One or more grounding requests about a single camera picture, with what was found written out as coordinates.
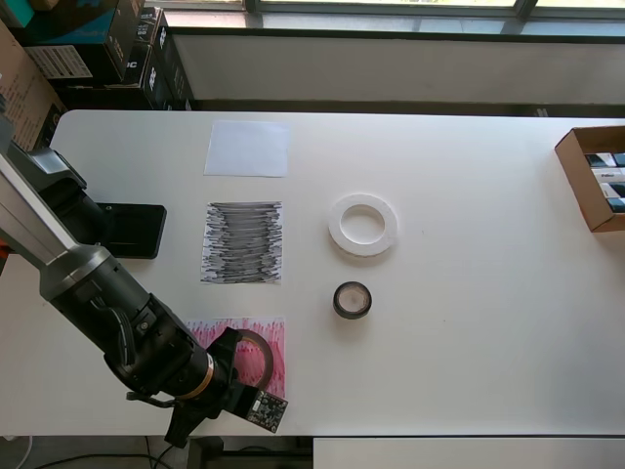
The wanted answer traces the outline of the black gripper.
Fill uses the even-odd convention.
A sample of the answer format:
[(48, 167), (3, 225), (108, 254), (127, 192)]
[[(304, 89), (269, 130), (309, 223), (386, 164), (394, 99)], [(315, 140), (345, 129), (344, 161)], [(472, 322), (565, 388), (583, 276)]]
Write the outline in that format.
[(249, 329), (228, 327), (208, 348), (192, 345), (188, 361), (164, 385), (164, 393), (174, 398), (166, 443), (184, 447), (204, 420), (215, 419), (226, 409), (241, 386), (234, 357), (242, 341), (258, 346), (259, 335)]

